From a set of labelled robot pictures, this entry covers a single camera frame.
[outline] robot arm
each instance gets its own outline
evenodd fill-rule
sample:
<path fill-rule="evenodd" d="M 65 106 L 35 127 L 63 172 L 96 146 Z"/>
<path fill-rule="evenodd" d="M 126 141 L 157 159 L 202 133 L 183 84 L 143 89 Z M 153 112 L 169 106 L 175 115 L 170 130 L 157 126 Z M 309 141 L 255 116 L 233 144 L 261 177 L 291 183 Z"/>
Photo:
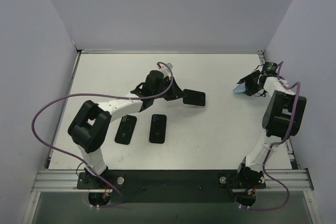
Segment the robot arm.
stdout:
<path fill-rule="evenodd" d="M 97 174 L 100 175 L 107 169 L 100 146 L 105 140 L 109 124 L 125 115 L 149 108 L 153 105 L 154 98 L 141 98 L 160 94 L 169 87 L 170 83 L 168 68 L 159 66 L 159 70 L 152 70 L 147 75 L 145 82 L 140 83 L 125 96 L 129 97 L 129 100 L 113 99 L 100 103 L 89 100 L 82 105 L 68 129 L 68 134 L 77 144 L 84 160 Z M 173 79 L 169 90 L 158 98 L 171 101 L 182 97 L 184 97 L 184 93 Z"/>
<path fill-rule="evenodd" d="M 246 91 L 244 93 L 248 96 L 262 89 L 271 96 L 262 119 L 263 131 L 260 139 L 253 151 L 244 158 L 238 169 L 237 180 L 245 188 L 261 184 L 266 155 L 271 150 L 267 159 L 269 160 L 278 148 L 278 146 L 272 144 L 281 142 L 289 127 L 296 94 L 283 87 L 277 78 L 276 70 L 277 64 L 265 62 L 261 72 L 255 71 L 239 81 L 239 83 L 245 83 Z M 299 96 L 290 136 L 296 135 L 300 129 L 306 102 L 305 97 Z"/>

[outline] purple cable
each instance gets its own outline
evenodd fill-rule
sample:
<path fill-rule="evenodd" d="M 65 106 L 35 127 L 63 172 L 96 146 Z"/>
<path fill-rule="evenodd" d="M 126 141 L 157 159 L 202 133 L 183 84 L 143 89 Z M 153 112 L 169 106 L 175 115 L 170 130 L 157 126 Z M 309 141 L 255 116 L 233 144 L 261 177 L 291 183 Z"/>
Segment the purple cable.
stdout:
<path fill-rule="evenodd" d="M 271 207 L 271 208 L 248 208 L 246 206 L 243 206 L 241 205 L 242 207 L 244 208 L 248 208 L 249 210 L 254 210 L 254 211 L 272 211 L 272 210 L 278 210 L 282 207 L 284 207 L 288 201 L 289 201 L 289 197 L 290 197 L 290 193 L 289 193 L 289 189 L 288 187 L 282 183 L 281 181 L 279 181 L 278 179 L 276 178 L 273 178 L 272 176 L 270 176 L 267 172 L 266 172 L 266 169 L 265 169 L 265 165 L 266 165 L 266 162 L 267 162 L 267 159 L 271 153 L 271 150 L 272 150 L 272 147 L 274 145 L 280 145 L 280 144 L 283 144 L 290 136 L 290 131 L 292 129 L 292 126 L 293 126 L 293 123 L 294 123 L 294 116 L 295 116 L 295 111 L 296 111 L 296 107 L 297 107 L 297 104 L 298 104 L 298 100 L 299 100 L 299 94 L 300 94 L 300 87 L 301 87 L 301 83 L 300 82 L 296 82 L 294 83 L 292 86 L 290 87 L 287 87 L 285 86 L 285 84 L 280 80 L 280 70 L 281 70 L 281 66 L 283 64 L 283 61 L 279 63 L 278 65 L 278 74 L 277 74 L 277 78 L 279 80 L 279 82 L 282 84 L 282 86 L 286 89 L 286 90 L 290 90 L 294 87 L 297 87 L 296 88 L 296 94 L 295 94 L 295 98 L 294 98 L 294 103 L 293 103 L 293 109 L 292 109 L 292 114 L 290 116 L 290 120 L 289 120 L 289 125 L 288 125 L 288 128 L 287 128 L 287 131 L 285 133 L 285 136 L 283 137 L 283 139 L 280 141 L 280 142 L 276 142 L 276 143 L 272 143 L 270 145 L 270 150 L 267 152 L 266 154 L 266 157 L 264 159 L 264 162 L 262 163 L 262 171 L 264 172 L 264 174 L 266 174 L 270 179 L 274 180 L 275 182 L 279 183 L 280 185 L 282 185 L 286 192 L 287 192 L 287 197 L 286 197 L 286 200 L 280 205 L 280 206 L 277 206 L 277 207 Z"/>
<path fill-rule="evenodd" d="M 108 94 L 95 94 L 95 93 L 77 93 L 77 94 L 69 94 L 69 95 L 66 95 L 64 97 L 61 97 L 61 98 L 57 98 L 51 102 L 49 102 L 48 104 L 46 104 L 45 106 L 43 106 L 33 117 L 33 120 L 31 121 L 32 123 L 32 127 L 31 127 L 31 131 L 33 132 L 33 135 L 36 137 L 37 140 L 39 140 L 42 144 L 44 144 L 45 146 L 51 148 L 51 149 L 54 149 L 54 150 L 57 150 L 59 152 L 62 152 L 64 154 L 67 154 L 71 157 L 74 157 L 80 161 L 82 161 L 88 169 L 90 169 L 90 171 L 96 175 L 98 178 L 100 178 L 103 182 L 105 182 L 108 186 L 110 186 L 113 190 L 115 190 L 122 198 L 123 198 L 123 195 L 121 194 L 121 192 L 116 188 L 114 187 L 111 183 L 109 183 L 106 179 L 104 179 L 103 177 L 101 177 L 98 173 L 96 173 L 90 166 L 89 164 L 84 160 L 82 159 L 81 157 L 73 154 L 73 153 L 70 153 L 70 152 L 67 152 L 65 150 L 62 150 L 60 148 L 57 148 L 55 146 L 52 146 L 51 144 L 48 144 L 46 143 L 45 141 L 43 141 L 39 135 L 36 133 L 36 129 L 35 129 L 35 122 L 36 122 L 36 119 L 38 118 L 38 116 L 48 107 L 50 107 L 51 105 L 53 105 L 54 103 L 56 102 L 59 102 L 59 101 L 62 101 L 62 100 L 65 100 L 67 98 L 70 98 L 70 97 L 82 97 L 82 96 L 90 96 L 90 97 L 106 97 L 106 98 L 113 98 L 113 99 L 120 99 L 120 100 L 147 100 L 147 99 L 155 99 L 155 98 L 158 98 L 160 96 L 162 96 L 164 93 L 166 93 L 170 88 L 171 86 L 173 85 L 173 81 L 174 81 L 174 76 L 173 76 L 173 72 L 171 70 L 171 68 L 166 64 L 166 63 L 163 63 L 161 61 L 159 61 L 157 63 L 158 66 L 160 66 L 160 64 L 166 66 L 168 68 L 168 71 L 170 72 L 170 75 L 171 75 L 171 81 L 170 81 L 170 84 L 168 86 L 168 88 L 166 88 L 164 91 L 162 91 L 161 93 L 159 94 L 156 94 L 156 95 L 151 95 L 149 97 L 118 97 L 118 96 L 115 96 L 115 95 L 108 95 Z M 114 203 L 114 204 L 110 204 L 108 205 L 109 207 L 111 206 L 115 206 L 115 205 L 119 205 L 121 204 L 122 202 L 118 202 L 118 203 Z"/>

